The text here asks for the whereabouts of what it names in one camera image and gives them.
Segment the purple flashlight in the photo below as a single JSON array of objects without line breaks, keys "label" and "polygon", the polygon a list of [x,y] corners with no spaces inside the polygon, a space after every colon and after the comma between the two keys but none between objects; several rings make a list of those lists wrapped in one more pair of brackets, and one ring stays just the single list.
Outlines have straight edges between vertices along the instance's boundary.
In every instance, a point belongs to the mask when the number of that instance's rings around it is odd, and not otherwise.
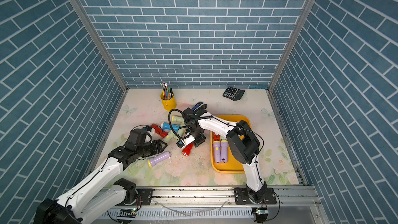
[{"label": "purple flashlight", "polygon": [[214,163],[218,164],[221,162],[221,142],[220,141],[213,141],[213,155],[214,155]]},{"label": "purple flashlight", "polygon": [[228,141],[222,140],[220,142],[220,145],[221,145],[221,149],[220,149],[221,162],[222,163],[227,163],[227,161],[228,161],[228,147],[229,147]]},{"label": "purple flashlight", "polygon": [[160,162],[169,159],[171,157],[170,152],[169,151],[165,151],[153,158],[148,159],[148,165],[150,168],[153,168],[154,166],[156,166],[157,164],[159,164]]}]

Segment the red flashlight with white logo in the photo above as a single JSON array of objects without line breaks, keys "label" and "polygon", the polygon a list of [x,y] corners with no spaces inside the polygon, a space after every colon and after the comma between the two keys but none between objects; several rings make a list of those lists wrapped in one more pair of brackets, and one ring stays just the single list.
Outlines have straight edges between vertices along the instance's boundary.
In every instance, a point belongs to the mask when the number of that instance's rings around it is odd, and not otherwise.
[{"label": "red flashlight with white logo", "polygon": [[213,138],[214,138],[214,141],[219,141],[220,140],[220,135],[214,134]]}]

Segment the yellow plastic storage tray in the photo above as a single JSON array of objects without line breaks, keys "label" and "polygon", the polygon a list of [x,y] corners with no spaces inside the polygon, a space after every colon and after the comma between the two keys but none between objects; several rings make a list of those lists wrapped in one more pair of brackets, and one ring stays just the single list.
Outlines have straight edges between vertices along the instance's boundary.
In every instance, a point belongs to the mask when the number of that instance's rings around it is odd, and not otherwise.
[{"label": "yellow plastic storage tray", "polygon": [[[250,120],[244,115],[217,115],[218,118],[224,119],[229,122],[240,122],[244,120],[251,127]],[[244,174],[243,165],[238,162],[231,153],[230,148],[228,148],[228,160],[227,163],[216,163],[214,160],[214,148],[212,146],[214,141],[214,132],[210,133],[210,151],[211,151],[211,165],[213,169],[218,173],[227,174]]]}]

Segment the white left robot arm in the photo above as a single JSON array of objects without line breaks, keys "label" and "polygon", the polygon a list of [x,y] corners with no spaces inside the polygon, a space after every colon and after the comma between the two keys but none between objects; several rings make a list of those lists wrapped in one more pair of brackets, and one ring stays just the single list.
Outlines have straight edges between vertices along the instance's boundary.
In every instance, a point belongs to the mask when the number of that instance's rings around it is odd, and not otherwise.
[{"label": "white left robot arm", "polygon": [[167,148],[162,140],[152,140],[145,129],[132,129],[124,145],[112,150],[93,172],[56,199],[45,199],[36,210],[36,224],[90,224],[116,205],[140,209],[146,198],[136,184],[118,179],[101,196],[97,194],[137,159],[161,154]]}]

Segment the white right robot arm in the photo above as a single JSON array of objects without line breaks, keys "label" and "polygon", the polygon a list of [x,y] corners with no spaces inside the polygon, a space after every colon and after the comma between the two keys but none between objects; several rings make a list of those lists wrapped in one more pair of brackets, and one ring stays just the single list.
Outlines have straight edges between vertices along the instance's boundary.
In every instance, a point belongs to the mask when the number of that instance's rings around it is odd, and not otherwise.
[{"label": "white right robot arm", "polygon": [[202,144],[206,137],[204,131],[208,130],[226,138],[233,157],[243,165],[246,175],[246,188],[249,198],[253,203],[265,200],[266,183],[262,181],[257,155],[260,153],[260,141],[252,131],[249,124],[243,120],[230,122],[213,116],[206,110],[204,104],[195,110],[185,109],[181,116],[188,134],[180,139],[178,147],[183,148],[191,143]]}]

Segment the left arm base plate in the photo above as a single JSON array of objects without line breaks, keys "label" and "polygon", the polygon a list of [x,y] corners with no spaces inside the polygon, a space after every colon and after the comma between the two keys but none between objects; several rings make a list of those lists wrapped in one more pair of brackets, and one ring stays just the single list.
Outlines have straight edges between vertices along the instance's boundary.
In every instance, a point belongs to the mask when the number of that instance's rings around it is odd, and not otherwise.
[{"label": "left arm base plate", "polygon": [[128,190],[122,202],[117,206],[149,206],[152,201],[154,189],[152,188],[138,188],[135,190]]}]

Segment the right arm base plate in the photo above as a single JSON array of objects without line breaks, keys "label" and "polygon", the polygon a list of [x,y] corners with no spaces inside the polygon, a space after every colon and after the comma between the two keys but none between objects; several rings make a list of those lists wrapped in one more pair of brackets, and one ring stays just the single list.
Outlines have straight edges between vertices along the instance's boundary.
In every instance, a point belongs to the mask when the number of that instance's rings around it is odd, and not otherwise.
[{"label": "right arm base plate", "polygon": [[236,187],[233,192],[236,205],[277,203],[273,188],[263,186],[259,191],[254,191],[246,186]]}]

